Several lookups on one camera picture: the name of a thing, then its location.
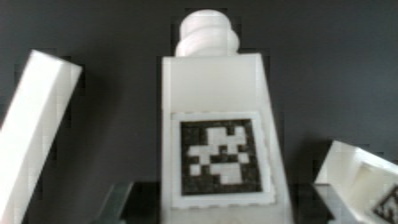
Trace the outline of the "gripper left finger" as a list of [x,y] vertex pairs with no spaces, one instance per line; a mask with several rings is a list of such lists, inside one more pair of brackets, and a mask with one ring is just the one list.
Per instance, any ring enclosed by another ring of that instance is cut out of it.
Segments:
[[88,224],[125,224],[122,213],[127,204],[131,188],[131,183],[116,183],[111,186],[97,216]]

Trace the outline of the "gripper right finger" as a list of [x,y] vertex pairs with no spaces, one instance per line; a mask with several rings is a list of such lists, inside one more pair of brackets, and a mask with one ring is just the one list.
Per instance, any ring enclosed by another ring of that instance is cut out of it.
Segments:
[[314,184],[312,187],[330,214],[326,224],[355,224],[353,214],[331,186],[328,184]]

